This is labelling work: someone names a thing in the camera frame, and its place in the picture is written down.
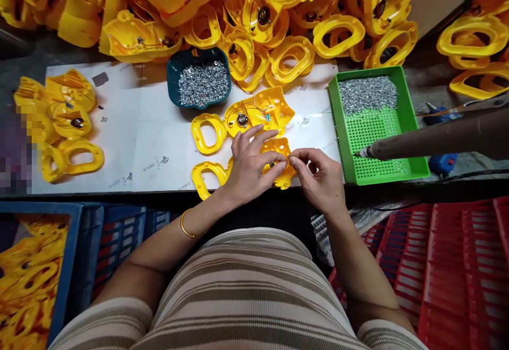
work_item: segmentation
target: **dark green bowl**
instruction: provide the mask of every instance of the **dark green bowl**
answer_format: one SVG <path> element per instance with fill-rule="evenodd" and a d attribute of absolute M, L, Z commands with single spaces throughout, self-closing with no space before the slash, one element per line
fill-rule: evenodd
<path fill-rule="evenodd" d="M 171 101 L 178 107 L 184 109 L 198 109 L 204 110 L 209 107 L 211 104 L 223 102 L 232 91 L 232 80 L 229 77 L 228 83 L 228 91 L 218 101 L 206 103 L 204 106 L 200 106 L 197 104 L 184 106 L 180 103 L 180 94 L 179 94 L 179 79 L 180 73 L 191 65 L 203 65 L 208 64 L 212 61 L 220 61 L 226 66 L 228 72 L 230 72 L 230 66 L 228 65 L 228 59 L 226 58 L 226 54 L 219 48 L 211 48 L 201 50 L 198 48 L 191 48 L 188 50 L 182 50 L 180 52 L 175 53 L 166 66 L 166 80 L 168 83 L 168 95 L 170 96 Z"/>

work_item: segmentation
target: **bracelet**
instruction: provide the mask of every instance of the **bracelet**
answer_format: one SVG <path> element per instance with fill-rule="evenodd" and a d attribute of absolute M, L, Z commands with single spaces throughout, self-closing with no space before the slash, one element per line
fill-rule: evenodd
<path fill-rule="evenodd" d="M 196 235 L 193 235 L 191 233 L 189 233 L 188 231 L 186 231 L 186 229 L 184 228 L 184 216 L 190 211 L 192 210 L 192 208 L 188 209 L 187 211 L 185 211 L 182 216 L 180 217 L 180 228 L 182 229 L 182 232 L 186 234 L 186 236 L 194 239 L 196 237 Z"/>

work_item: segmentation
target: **woman's left hand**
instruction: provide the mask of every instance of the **woman's left hand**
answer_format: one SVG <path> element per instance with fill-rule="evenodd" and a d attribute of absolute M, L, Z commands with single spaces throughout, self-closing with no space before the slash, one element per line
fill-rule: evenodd
<path fill-rule="evenodd" d="M 221 194 L 234 203 L 235 208 L 263 194 L 286 168 L 287 159 L 283 154 L 275 151 L 260 154 L 261 145 L 278 133 L 278 130 L 269 130 L 254 137 L 263 127 L 258 125 L 243 134 L 238 132 L 233 139 L 233 168 L 228 181 L 220 190 Z M 263 174 L 264 166 L 272 162 L 278 163 Z"/>

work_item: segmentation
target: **striped shirt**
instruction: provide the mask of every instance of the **striped shirt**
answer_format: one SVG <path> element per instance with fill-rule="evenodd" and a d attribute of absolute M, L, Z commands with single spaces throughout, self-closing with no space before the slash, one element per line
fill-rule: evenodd
<path fill-rule="evenodd" d="M 251 228 L 208 241 L 179 270 L 155 315 L 133 297 L 71 321 L 50 350 L 426 349 L 384 320 L 355 335 L 327 279 L 295 236 Z"/>

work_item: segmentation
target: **perforated tray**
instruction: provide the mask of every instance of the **perforated tray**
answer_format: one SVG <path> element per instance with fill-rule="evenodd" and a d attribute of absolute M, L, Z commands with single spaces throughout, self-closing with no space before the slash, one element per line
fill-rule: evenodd
<path fill-rule="evenodd" d="M 345 116 L 339 82 L 380 76 L 388 76 L 398 89 L 397 109 L 365 109 Z M 363 186 L 429 176 L 424 157 L 380 161 L 354 156 L 355 152 L 373 144 L 377 139 L 417 129 L 414 108 L 401 66 L 338 73 L 329 83 L 329 96 L 347 183 Z"/>

